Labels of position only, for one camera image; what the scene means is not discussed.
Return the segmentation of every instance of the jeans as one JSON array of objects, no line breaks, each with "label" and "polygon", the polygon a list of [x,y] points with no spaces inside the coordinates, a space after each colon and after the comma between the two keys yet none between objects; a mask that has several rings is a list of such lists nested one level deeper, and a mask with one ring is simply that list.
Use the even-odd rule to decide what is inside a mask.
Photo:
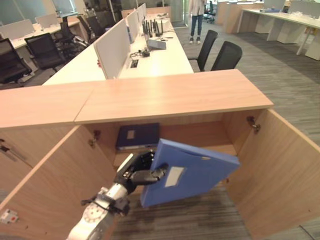
[{"label": "jeans", "polygon": [[201,35],[202,30],[202,19],[204,18],[203,15],[192,16],[192,25],[191,25],[191,36],[195,35],[196,23],[198,20],[198,36]]}]

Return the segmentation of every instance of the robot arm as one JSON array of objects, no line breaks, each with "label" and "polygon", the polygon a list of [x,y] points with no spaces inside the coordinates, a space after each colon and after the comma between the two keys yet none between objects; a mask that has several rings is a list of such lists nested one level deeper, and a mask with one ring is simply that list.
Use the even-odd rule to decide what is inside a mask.
[{"label": "robot arm", "polygon": [[115,215],[126,216],[130,210],[127,196],[137,186],[154,184],[166,174],[167,165],[150,170],[153,157],[152,151],[130,154],[118,168],[110,189],[102,187],[97,195],[81,201],[82,205],[89,205],[67,240],[100,240],[113,224]]}]

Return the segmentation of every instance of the person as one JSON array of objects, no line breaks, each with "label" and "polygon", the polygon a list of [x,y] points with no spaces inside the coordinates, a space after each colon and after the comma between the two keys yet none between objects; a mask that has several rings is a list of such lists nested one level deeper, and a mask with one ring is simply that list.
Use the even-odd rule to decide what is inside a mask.
[{"label": "person", "polygon": [[198,36],[196,38],[197,44],[201,43],[201,30],[202,30],[202,20],[205,13],[205,4],[206,0],[189,0],[189,15],[192,15],[192,24],[191,24],[191,35],[190,35],[190,44],[194,43],[194,35],[196,29],[196,23],[198,21]]}]

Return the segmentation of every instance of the white sneakers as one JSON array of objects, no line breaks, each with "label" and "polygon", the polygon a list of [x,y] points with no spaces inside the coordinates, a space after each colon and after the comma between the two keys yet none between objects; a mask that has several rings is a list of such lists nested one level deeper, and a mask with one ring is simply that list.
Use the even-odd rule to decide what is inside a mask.
[{"label": "white sneakers", "polygon": [[[194,43],[194,37],[193,37],[193,36],[190,37],[189,43],[190,43],[190,44],[193,44],[193,43]],[[198,37],[196,38],[196,43],[197,43],[197,44],[201,44],[200,36],[198,36]]]}]

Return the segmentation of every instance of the open cabinet door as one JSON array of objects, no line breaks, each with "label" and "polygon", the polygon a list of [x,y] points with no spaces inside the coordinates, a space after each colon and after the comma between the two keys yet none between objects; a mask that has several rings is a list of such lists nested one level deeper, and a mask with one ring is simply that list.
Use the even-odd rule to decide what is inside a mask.
[{"label": "open cabinet door", "polygon": [[256,123],[225,184],[255,240],[320,216],[320,147],[273,110]]},{"label": "open cabinet door", "polygon": [[17,212],[15,223],[0,223],[0,233],[31,240],[66,239],[81,219],[80,201],[110,187],[115,171],[99,146],[92,148],[92,134],[75,126],[28,173],[0,205],[0,215]]},{"label": "open cabinet door", "polygon": [[0,189],[11,192],[31,169],[20,159],[0,150]]}]

